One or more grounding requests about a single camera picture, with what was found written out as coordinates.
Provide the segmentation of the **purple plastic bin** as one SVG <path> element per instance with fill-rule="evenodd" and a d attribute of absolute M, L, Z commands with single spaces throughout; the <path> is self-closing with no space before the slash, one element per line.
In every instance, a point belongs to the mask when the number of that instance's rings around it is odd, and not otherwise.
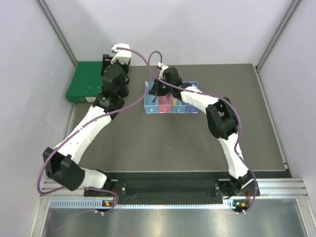
<path fill-rule="evenodd" d="M 196 81 L 190 81 L 189 83 L 191 83 L 196 89 L 198 89 L 198 83 Z M 199 109 L 194 107 L 193 105 L 187 103 L 186 104 L 186 110 L 185 113 L 186 114 L 196 114 L 199 112 Z"/>

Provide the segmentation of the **light blue end bin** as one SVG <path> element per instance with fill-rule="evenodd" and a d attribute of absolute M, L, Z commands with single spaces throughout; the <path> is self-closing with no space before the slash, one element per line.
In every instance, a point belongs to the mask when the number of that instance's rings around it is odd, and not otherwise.
<path fill-rule="evenodd" d="M 154 97 L 154 95 L 150 95 L 149 94 L 149 91 L 152 89 L 153 87 L 153 83 L 152 82 L 148 82 L 148 81 L 145 81 L 145 90 L 147 92 L 146 96 L 144 97 L 144 109 L 145 109 L 145 112 L 147 114 L 158 114 L 159 111 L 158 111 L 158 97 L 156 99 L 156 102 L 154 105 L 152 105 L 152 97 Z"/>

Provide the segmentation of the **dark green ring binder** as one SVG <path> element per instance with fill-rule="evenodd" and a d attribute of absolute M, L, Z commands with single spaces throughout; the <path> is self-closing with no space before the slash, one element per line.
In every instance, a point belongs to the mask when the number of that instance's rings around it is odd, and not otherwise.
<path fill-rule="evenodd" d="M 66 92 L 71 103 L 93 103 L 102 90 L 102 62 L 79 61 Z"/>

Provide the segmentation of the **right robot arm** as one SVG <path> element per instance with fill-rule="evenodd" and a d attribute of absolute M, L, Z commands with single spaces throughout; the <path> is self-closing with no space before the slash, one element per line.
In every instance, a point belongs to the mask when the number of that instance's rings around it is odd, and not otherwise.
<path fill-rule="evenodd" d="M 206 114 L 208 129 L 220 142 L 228 163 L 231 176 L 230 188 L 235 195 L 243 195 L 254 184 L 253 196 L 258 195 L 258 184 L 254 172 L 245 163 L 239 146 L 241 130 L 240 117 L 226 97 L 203 93 L 193 84 L 182 82 L 175 67 L 158 63 L 159 76 L 156 77 L 150 94 L 172 96 L 190 104 Z"/>

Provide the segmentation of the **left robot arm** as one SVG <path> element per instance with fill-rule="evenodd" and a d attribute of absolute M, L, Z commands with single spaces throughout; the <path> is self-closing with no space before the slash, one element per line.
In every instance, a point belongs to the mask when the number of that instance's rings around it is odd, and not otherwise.
<path fill-rule="evenodd" d="M 71 134 L 59 145 L 46 148 L 43 161 L 48 178 L 63 188 L 74 191 L 79 187 L 93 187 L 102 196 L 108 195 L 112 184 L 101 171 L 81 168 L 79 162 L 97 134 L 117 115 L 129 94 L 128 70 L 131 53 L 122 51 L 114 56 L 103 55 L 102 89 L 87 114 Z"/>

